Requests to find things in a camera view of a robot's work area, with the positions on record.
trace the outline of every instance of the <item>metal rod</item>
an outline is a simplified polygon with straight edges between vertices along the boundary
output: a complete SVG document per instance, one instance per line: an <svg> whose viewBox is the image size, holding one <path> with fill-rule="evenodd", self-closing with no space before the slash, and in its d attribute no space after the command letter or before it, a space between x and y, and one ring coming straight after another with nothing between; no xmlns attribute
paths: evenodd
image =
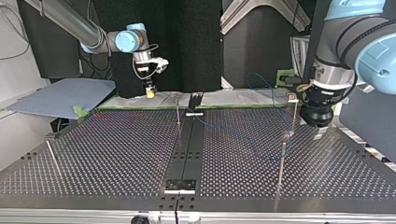
<svg viewBox="0 0 396 224"><path fill-rule="evenodd" d="M56 157L55 157L55 154L53 153L52 146L50 145L50 141L47 140L46 143L47 143L47 146L49 147L50 155L56 161Z"/></svg>
<svg viewBox="0 0 396 224"><path fill-rule="evenodd" d="M292 126L291 126L290 137L292 137L294 135L294 128L295 128L295 123L296 123L296 119L297 119L297 108L298 108L298 101L294 105L293 123L291 124Z"/></svg>
<svg viewBox="0 0 396 224"><path fill-rule="evenodd" d="M25 0L50 20L61 26L70 35L86 46L95 46L100 38L97 27L87 18L79 15L64 0Z"/></svg>
<svg viewBox="0 0 396 224"><path fill-rule="evenodd" d="M177 125L180 126L180 111L178 109L178 95L176 94Z"/></svg>
<svg viewBox="0 0 396 224"><path fill-rule="evenodd" d="M277 187L282 188L283 167L285 165L286 142L282 143L282 150L280 153L279 179L277 180Z"/></svg>

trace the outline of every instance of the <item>green tape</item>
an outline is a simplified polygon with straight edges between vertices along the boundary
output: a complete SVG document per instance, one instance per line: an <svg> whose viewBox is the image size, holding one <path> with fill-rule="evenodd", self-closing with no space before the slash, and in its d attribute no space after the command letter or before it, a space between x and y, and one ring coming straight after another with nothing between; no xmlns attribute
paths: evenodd
<svg viewBox="0 0 396 224"><path fill-rule="evenodd" d="M75 114L76 114L79 118L86 117L86 116L89 114L88 111L86 111L85 109L83 109L83 108L82 108L81 106L79 106L79 105L74 105L74 106L73 106L73 110L74 110Z"/></svg>

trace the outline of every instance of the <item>robotic manipulator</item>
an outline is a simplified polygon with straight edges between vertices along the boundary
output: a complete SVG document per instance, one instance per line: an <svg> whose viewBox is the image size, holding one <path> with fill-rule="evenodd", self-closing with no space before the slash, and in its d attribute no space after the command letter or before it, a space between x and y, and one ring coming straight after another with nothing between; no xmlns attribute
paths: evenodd
<svg viewBox="0 0 396 224"><path fill-rule="evenodd" d="M125 31L110 32L102 38L103 43L88 47L81 43L87 53L121 51L132 53L132 67L136 76L142 81L148 98L153 98L156 92L155 74L162 73L169 62L160 57L154 57L153 51L159 46L150 45L147 31L143 23L127 25Z"/></svg>
<svg viewBox="0 0 396 224"><path fill-rule="evenodd" d="M381 17L385 4L386 0L332 1L310 83L297 88L305 100L300 114L309 125L327 126L332 106L358 85L396 94L396 20Z"/></svg>

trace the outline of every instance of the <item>black cable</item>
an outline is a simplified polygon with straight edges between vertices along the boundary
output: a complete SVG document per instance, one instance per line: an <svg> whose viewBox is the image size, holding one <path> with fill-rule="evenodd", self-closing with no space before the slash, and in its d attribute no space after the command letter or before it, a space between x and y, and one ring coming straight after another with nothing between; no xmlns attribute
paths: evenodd
<svg viewBox="0 0 396 224"><path fill-rule="evenodd" d="M27 45L26 49L22 53L19 53L14 56L10 56L10 57L0 58L0 60L8 60L8 59L14 59L14 58L21 57L23 54L25 54L29 50L29 48L30 48L30 44Z"/></svg>
<svg viewBox="0 0 396 224"><path fill-rule="evenodd" d="M88 6L87 6L87 19L89 21L91 20L91 7L92 7L92 0L89 0L88 1ZM105 68L99 68L98 66L95 65L95 63L93 62L93 59L92 59L92 54L90 54L90 63L95 68L95 70L104 72L110 67L110 56L107 55L107 61L106 61Z"/></svg>
<svg viewBox="0 0 396 224"><path fill-rule="evenodd" d="M293 21L291 23L291 53L293 54L293 58L294 61L296 62L296 70L297 70L297 75L300 77L301 80L303 80L303 77L300 74L300 70L298 69L297 66L297 58L296 58L296 53L295 53L295 49L294 49L294 41L292 40L292 38L294 37L294 23L296 22L296 17L297 17L297 12L298 12L298 8L299 8L300 4L297 1L297 6L296 9L294 10L294 15L293 15Z"/></svg>
<svg viewBox="0 0 396 224"><path fill-rule="evenodd" d="M107 55L107 61L106 61L106 67L105 67L105 68L99 68L98 66L96 66L96 65L93 63L92 54L90 54L90 63L92 64L92 66L93 66L96 70L101 71L101 72L104 72L104 71L106 71L106 70L109 68L109 66L110 66L110 57Z"/></svg>
<svg viewBox="0 0 396 224"><path fill-rule="evenodd" d="M84 58L84 57L82 56L82 54L81 54L81 48L80 48L80 46L79 46L78 40L77 40L77 48L78 48L78 58L79 58L80 60L82 60L83 62L85 62L85 63L92 69L92 73L91 73L90 78L93 78L93 76L94 76L95 73L96 73L97 76L99 76L101 79L104 79L104 78L101 76L101 74L99 74L98 72L96 72L95 67L94 67L86 58Z"/></svg>

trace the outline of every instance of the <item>white cable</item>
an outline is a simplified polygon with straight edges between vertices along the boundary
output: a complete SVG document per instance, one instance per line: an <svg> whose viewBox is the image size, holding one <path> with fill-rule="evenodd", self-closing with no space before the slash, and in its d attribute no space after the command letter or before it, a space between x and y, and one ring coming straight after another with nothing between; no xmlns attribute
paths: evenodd
<svg viewBox="0 0 396 224"><path fill-rule="evenodd" d="M308 84L302 84L296 88L297 92L304 92L314 85L314 80L310 79Z"/></svg>

